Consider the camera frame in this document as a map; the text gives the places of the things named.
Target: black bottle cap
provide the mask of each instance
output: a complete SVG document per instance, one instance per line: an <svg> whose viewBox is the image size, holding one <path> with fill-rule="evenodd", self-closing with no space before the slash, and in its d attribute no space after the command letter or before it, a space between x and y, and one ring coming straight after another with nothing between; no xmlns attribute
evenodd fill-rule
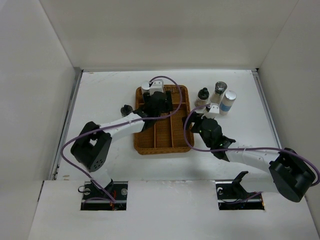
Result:
<svg viewBox="0 0 320 240"><path fill-rule="evenodd" d="M207 100L209 98L209 92L208 89L206 87L204 87L203 89L201 89L198 93L198 98L201 100Z"/></svg>

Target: brown tray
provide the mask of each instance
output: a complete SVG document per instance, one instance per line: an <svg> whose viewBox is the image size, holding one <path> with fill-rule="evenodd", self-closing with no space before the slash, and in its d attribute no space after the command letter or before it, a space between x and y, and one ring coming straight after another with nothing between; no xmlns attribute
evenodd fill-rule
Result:
<svg viewBox="0 0 320 240"><path fill-rule="evenodd" d="M153 127L135 133L133 138L134 149L141 155L149 154L169 154L169 153L185 153L190 147L184 139L184 129L182 118L190 113L190 103L188 89L180 85L182 92L182 104L176 114L166 119L159 120ZM173 110L177 109L180 102L180 94L176 85L164 85L164 90L171 91ZM144 104L141 87L135 91L135 109ZM194 146L194 134L191 131L186 132L189 143Z"/></svg>

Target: blue and white can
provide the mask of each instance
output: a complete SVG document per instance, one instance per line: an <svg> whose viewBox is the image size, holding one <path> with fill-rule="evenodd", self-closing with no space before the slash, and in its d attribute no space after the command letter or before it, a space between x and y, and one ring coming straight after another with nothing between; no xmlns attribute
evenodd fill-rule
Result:
<svg viewBox="0 0 320 240"><path fill-rule="evenodd" d="M234 91L227 91L224 96L223 99L220 103L220 114L221 115L227 115L229 110L231 109L232 104L234 104L234 101L237 98L237 94Z"/></svg>

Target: white table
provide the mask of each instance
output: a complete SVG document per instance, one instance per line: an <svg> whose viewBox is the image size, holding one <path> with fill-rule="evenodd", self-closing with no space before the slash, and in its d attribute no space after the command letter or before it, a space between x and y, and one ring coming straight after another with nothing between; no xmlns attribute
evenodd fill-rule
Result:
<svg viewBox="0 0 320 240"><path fill-rule="evenodd" d="M119 119L121 106L134 105L141 82L158 75L185 85L191 107L200 88L207 87L212 93L217 81L226 82L229 90L237 92L237 99L227 116L216 118L223 133L255 147L278 147L249 70L84 73L67 140L77 136L89 121L103 124ZM194 138L195 147L206 148L199 135ZM70 148L66 155L78 164ZM264 211L219 211L213 180L233 179L246 170L254 177L260 171L218 160L211 153L191 150L139 155L129 136L111 145L107 167L115 181L129 181L126 211L79 211L81 194L77 189L88 179L62 161L58 180L43 186L29 240L319 239L304 198L293 203L280 194L263 193Z"/></svg>

